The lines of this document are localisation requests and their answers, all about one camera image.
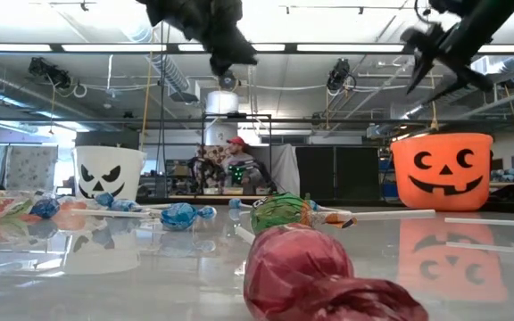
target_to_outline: man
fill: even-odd
[[[223,169],[225,169],[228,175],[226,179],[226,187],[231,187],[231,172],[229,171],[230,165],[236,165],[240,161],[252,161],[253,156],[244,152],[246,147],[243,138],[237,136],[228,140],[229,143],[229,156],[222,163]],[[241,186],[243,187],[243,194],[256,194],[256,188],[262,183],[261,172],[258,169],[248,169],[244,172],[243,178],[241,179]]]

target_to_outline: reflective table surface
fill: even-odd
[[[184,232],[125,218],[0,226],[0,320],[252,320],[242,294],[249,244],[235,232],[251,230],[249,218],[217,209]],[[403,285],[431,320],[514,320],[514,226],[445,217],[514,214],[319,229],[344,245],[357,276]]]

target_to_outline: jagged mouth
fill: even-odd
[[[116,197],[118,194],[120,194],[120,192],[122,192],[123,189],[124,189],[124,184],[122,184],[122,186],[119,187],[119,189],[117,189],[116,191],[111,193],[112,197]],[[88,198],[88,199],[95,198],[95,193],[92,193],[92,194],[87,193],[84,189],[82,189],[82,187],[80,187],[80,184],[79,184],[79,191],[85,198]]]
[[[422,181],[419,181],[414,177],[410,177],[411,182],[420,190],[427,192],[427,193],[433,193],[434,188],[442,188],[444,190],[445,196],[459,195],[459,194],[470,192],[479,186],[482,179],[483,179],[483,177],[480,177],[474,181],[471,181],[471,182],[467,183],[464,191],[458,191],[455,189],[454,185],[429,184],[429,183],[424,183]]]

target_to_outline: red lollipop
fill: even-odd
[[[249,252],[245,303],[258,320],[428,320],[400,285],[353,275],[337,240],[300,224],[274,226]]]

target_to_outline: red cap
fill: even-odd
[[[228,139],[228,143],[230,143],[230,144],[240,144],[242,146],[245,146],[245,140],[243,140],[243,138],[241,138],[239,136],[236,136],[236,137],[233,137],[231,139]]]

